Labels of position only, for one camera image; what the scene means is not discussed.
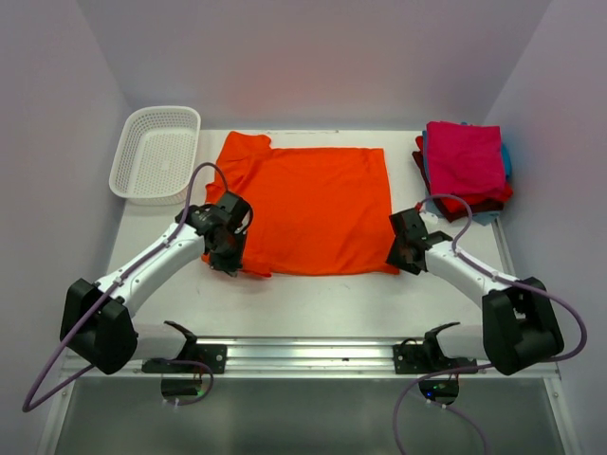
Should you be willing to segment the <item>orange t shirt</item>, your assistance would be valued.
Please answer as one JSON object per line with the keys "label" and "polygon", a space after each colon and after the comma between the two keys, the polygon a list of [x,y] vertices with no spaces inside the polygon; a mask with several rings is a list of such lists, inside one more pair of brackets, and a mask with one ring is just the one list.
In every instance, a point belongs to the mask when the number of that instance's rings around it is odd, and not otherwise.
{"label": "orange t shirt", "polygon": [[269,136],[231,132],[206,186],[244,198],[253,221],[242,264],[269,278],[357,275],[398,269],[386,260],[394,240],[392,200],[380,148],[278,148]]}

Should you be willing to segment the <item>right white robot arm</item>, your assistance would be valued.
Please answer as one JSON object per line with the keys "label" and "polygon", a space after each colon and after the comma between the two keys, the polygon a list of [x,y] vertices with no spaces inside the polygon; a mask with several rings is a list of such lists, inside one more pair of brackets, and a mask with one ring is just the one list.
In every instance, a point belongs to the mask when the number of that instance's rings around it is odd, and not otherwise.
{"label": "right white robot arm", "polygon": [[395,346],[395,355],[428,373],[486,361],[512,375],[562,353],[561,329],[541,281],[502,275],[464,256],[449,235],[428,231],[417,209],[397,212],[389,220],[395,239],[387,263],[442,279],[482,315],[478,325],[454,321],[432,328],[420,341],[406,339]]}

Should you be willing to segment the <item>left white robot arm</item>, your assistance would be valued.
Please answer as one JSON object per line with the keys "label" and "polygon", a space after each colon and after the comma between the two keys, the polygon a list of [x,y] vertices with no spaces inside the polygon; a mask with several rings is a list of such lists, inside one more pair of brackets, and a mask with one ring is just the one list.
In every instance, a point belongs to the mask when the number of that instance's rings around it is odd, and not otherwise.
{"label": "left white robot arm", "polygon": [[162,284],[201,257],[211,269],[236,276],[252,217],[251,205],[230,191],[216,203],[185,208],[132,261],[95,282],[79,279],[70,285],[61,342],[105,374],[131,360],[190,370],[202,358],[193,332],[172,321],[135,324],[133,317]]}

